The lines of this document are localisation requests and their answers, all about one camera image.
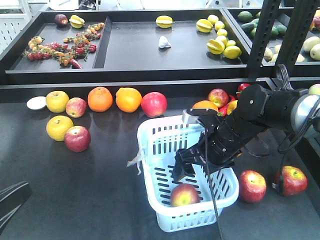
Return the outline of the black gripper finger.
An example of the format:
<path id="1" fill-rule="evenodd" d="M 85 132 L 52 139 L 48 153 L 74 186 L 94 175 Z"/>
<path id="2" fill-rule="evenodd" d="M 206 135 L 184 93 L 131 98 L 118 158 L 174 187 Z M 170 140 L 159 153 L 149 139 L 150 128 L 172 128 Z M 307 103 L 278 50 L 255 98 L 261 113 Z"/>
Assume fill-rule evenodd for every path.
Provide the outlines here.
<path id="1" fill-rule="evenodd" d="M 28 182 L 21 181 L 0 191 L 0 226 L 5 227 L 32 195 Z"/>

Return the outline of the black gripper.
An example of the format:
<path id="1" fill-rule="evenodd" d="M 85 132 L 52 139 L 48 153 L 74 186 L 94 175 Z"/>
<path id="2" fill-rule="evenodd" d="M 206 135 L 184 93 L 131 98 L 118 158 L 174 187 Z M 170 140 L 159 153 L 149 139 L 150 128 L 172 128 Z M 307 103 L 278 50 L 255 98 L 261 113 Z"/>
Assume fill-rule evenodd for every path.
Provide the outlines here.
<path id="1" fill-rule="evenodd" d="M 204 166 L 208 162 L 212 173 L 227 168 L 244 144 L 240 134 L 236 132 L 233 117 L 213 117 L 213 120 L 199 124 L 204 127 L 204 133 L 200 135 L 198 142 L 176 151 L 172 170 L 172 178 L 176 182 L 195 175 L 192 165 Z"/>

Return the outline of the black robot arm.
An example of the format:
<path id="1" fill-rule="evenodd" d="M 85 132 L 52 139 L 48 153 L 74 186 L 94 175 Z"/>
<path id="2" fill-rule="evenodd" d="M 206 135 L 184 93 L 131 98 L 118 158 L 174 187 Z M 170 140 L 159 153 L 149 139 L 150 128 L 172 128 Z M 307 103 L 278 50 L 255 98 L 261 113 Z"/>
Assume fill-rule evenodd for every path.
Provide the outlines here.
<path id="1" fill-rule="evenodd" d="M 276 74 L 282 81 L 280 89 L 248 86 L 240 94 L 235 110 L 225 117 L 210 108 L 184 110 L 183 122 L 199 123 L 205 132 L 193 146 L 177 150 L 172 171 L 175 181 L 195 174 L 193 165 L 206 166 L 209 173 L 230 167 L 241 148 L 268 128 L 295 135 L 289 146 L 279 147 L 281 153 L 293 148 L 301 138 L 319 134 L 319 95 L 310 94 L 307 89 L 294 90 L 283 64 L 276 66 Z"/>

